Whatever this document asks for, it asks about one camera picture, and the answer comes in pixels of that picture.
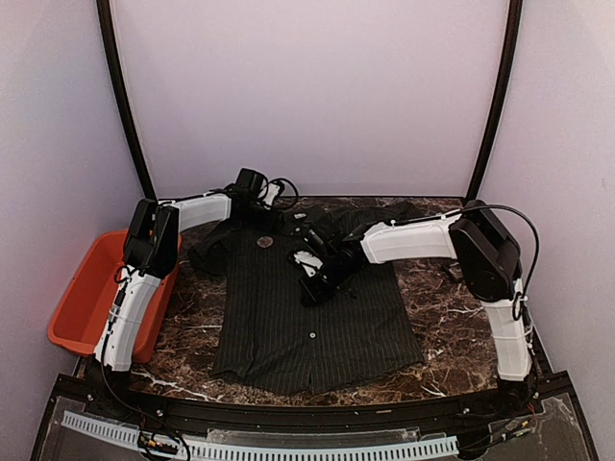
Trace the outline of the black pinstriped shirt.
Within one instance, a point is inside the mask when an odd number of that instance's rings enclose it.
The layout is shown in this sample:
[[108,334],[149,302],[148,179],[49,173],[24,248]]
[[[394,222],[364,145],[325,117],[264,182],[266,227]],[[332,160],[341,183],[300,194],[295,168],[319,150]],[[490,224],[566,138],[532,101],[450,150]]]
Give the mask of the black pinstriped shirt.
[[[260,248],[257,240],[274,244]],[[301,304],[303,270],[290,256],[308,246],[291,229],[228,220],[188,251],[198,276],[227,279],[212,376],[269,392],[320,393],[423,362],[390,263],[369,265],[331,300]]]

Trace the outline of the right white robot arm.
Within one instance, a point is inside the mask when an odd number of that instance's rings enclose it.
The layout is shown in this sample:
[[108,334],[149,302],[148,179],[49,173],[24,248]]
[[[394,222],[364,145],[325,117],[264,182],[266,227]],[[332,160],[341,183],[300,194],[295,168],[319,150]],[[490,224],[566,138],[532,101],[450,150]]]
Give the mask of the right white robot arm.
[[532,326],[526,311],[532,271],[524,271],[518,241],[498,218],[499,205],[475,200],[440,215],[361,224],[347,234],[325,233],[313,224],[296,228],[318,265],[300,280],[304,306],[329,301],[368,265],[422,258],[455,261],[470,294],[486,311],[504,385],[490,397],[501,417],[528,399],[523,382],[532,369]]

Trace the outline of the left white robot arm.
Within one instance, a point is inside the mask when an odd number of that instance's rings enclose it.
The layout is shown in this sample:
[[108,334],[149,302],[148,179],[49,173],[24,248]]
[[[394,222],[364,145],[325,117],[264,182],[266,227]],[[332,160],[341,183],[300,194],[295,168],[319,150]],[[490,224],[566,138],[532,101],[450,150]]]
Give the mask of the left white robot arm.
[[284,187],[268,183],[260,191],[232,184],[181,200],[141,200],[123,244],[122,265],[108,320],[95,348],[101,371],[131,369],[135,341],[146,310],[162,281],[176,268],[183,231],[230,218],[264,224]]

